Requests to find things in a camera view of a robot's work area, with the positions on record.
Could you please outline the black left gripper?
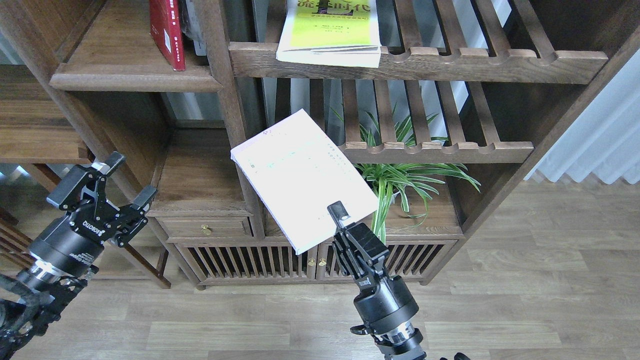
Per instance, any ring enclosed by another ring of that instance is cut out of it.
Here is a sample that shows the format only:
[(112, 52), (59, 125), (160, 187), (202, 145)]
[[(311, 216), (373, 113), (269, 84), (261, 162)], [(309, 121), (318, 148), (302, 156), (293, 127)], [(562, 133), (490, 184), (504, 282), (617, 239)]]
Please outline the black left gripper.
[(144, 187), (122, 207), (106, 198), (107, 178), (125, 161), (125, 155), (113, 152), (105, 162), (76, 164), (50, 192), (46, 201), (65, 214), (30, 244), (32, 272), (40, 272), (40, 278), (80, 278), (105, 250), (105, 242), (123, 248), (146, 226), (146, 213), (158, 193), (155, 186)]

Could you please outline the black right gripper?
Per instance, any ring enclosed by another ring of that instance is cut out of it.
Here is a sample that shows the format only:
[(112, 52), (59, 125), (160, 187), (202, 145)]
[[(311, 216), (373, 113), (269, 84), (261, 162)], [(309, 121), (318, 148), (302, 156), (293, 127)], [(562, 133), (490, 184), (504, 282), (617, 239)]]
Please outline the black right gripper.
[(411, 318), (419, 306), (404, 280), (389, 276), (385, 267), (389, 249), (363, 222), (345, 224), (350, 218), (341, 201), (327, 207), (336, 225), (333, 250), (340, 269), (350, 276), (359, 288), (354, 306), (362, 319), (361, 325), (352, 326), (355, 335), (411, 337)]

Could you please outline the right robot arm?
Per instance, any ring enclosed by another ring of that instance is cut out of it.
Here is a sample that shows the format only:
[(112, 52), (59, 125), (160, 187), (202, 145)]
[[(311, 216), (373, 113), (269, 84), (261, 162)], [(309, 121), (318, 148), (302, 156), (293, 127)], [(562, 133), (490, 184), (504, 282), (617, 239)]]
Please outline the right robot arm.
[(389, 249), (365, 223), (348, 224), (350, 215), (341, 201), (327, 211), (336, 224), (334, 256), (359, 288), (353, 303), (363, 323), (350, 332), (370, 335), (386, 360), (425, 360), (424, 337), (411, 322), (419, 306), (402, 277), (388, 274)]

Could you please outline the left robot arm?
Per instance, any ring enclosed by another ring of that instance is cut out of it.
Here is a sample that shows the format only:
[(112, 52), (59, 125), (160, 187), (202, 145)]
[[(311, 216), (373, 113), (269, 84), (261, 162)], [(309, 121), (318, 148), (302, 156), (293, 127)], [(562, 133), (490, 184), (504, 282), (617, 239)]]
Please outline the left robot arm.
[(107, 179), (126, 158), (113, 152), (105, 162), (75, 165), (46, 200), (65, 214), (53, 220), (28, 246), (34, 258), (16, 278), (1, 276), (1, 287), (19, 296), (1, 301), (1, 358), (9, 360), (33, 337), (59, 321), (62, 311), (98, 273), (94, 261), (107, 241), (123, 248), (146, 226), (157, 193), (146, 186), (121, 207), (106, 196)]

